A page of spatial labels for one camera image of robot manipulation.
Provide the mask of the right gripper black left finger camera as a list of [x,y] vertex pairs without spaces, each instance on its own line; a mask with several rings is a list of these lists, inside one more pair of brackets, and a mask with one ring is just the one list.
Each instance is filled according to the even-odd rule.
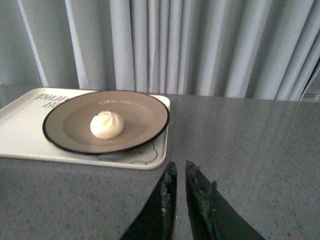
[[177,167],[170,161],[122,240],[171,240],[177,202]]

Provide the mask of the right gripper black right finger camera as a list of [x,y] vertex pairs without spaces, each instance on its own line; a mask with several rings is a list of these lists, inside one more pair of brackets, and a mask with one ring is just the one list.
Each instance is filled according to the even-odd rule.
[[185,164],[188,214],[195,240],[263,240],[193,162]]

